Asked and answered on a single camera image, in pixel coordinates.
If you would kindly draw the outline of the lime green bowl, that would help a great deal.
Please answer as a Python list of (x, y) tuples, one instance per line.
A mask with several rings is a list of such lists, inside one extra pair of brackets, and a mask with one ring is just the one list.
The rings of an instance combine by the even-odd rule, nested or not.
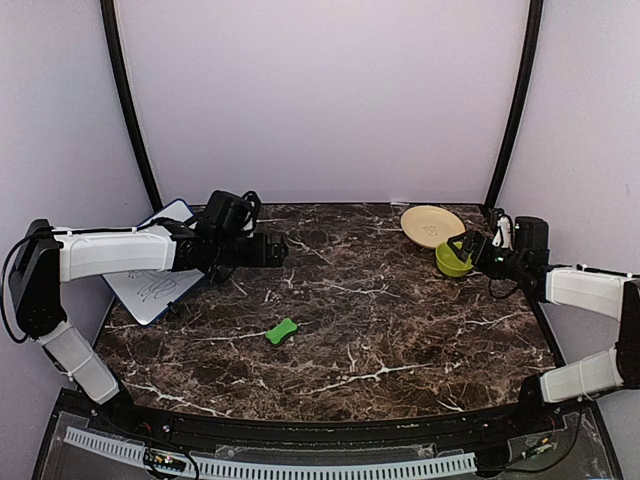
[(466, 262), (461, 261), (447, 243), (441, 243), (435, 249), (435, 258), (438, 270), (448, 277), (463, 277), (474, 268), (471, 258)]

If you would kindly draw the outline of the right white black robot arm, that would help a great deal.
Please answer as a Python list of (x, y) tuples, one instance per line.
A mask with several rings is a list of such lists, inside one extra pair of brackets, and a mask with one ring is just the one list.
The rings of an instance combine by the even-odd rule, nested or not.
[(549, 263), (546, 233), (518, 232), (509, 247), (477, 231), (451, 237), (447, 245), (462, 262), (491, 279), (510, 280), (540, 302), (570, 306), (619, 322), (618, 338), (602, 352), (532, 377), (525, 400), (510, 413), (521, 434), (534, 432), (549, 416), (549, 405), (639, 388), (639, 277), (584, 266)]

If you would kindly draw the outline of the green whiteboard eraser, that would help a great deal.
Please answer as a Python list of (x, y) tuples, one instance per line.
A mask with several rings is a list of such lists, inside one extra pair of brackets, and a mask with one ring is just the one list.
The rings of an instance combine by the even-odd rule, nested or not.
[(298, 331), (298, 324), (290, 318), (285, 318), (280, 321), (276, 326), (271, 328), (265, 333), (265, 338), (272, 345), (282, 344), (289, 336)]

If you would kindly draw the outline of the blue framed whiteboard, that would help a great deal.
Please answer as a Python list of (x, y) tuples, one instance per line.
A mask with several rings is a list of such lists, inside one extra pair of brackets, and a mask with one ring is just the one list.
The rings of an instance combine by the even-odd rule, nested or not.
[(181, 272), (134, 270), (103, 278), (134, 320), (149, 326), (202, 280), (204, 274), (197, 269)]

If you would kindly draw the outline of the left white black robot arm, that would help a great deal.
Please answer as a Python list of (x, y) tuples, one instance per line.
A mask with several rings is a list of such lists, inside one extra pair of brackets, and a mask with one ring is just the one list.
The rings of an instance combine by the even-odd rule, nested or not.
[(61, 285), (128, 271), (277, 268), (288, 252), (281, 234), (195, 220), (161, 217), (140, 227), (57, 230), (38, 219), (3, 262), (1, 317), (13, 317), (22, 331), (9, 335), (14, 343), (38, 343), (90, 400), (103, 405), (103, 421), (120, 436), (131, 436), (141, 427), (140, 412), (122, 399), (122, 383), (72, 325)]

